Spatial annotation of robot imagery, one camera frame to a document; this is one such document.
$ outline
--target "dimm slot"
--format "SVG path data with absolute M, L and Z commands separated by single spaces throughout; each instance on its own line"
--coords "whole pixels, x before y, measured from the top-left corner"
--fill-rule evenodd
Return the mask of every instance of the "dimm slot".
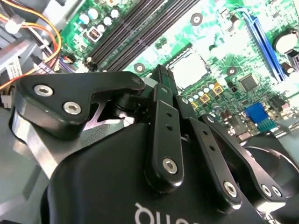
M 172 5 L 159 15 L 149 28 L 144 30 L 116 58 L 109 62 L 107 70 L 123 70 L 148 46 L 153 44 L 166 30 L 175 24 L 182 15 L 187 13 L 199 0 L 173 0 Z
M 131 35 L 131 31 L 137 29 L 163 2 L 164 0 L 142 0 L 137 4 L 120 21 L 118 27 L 109 36 L 106 36 L 105 40 L 98 44 L 88 55 L 91 58 L 91 63 L 99 64 L 104 61 L 108 55 Z

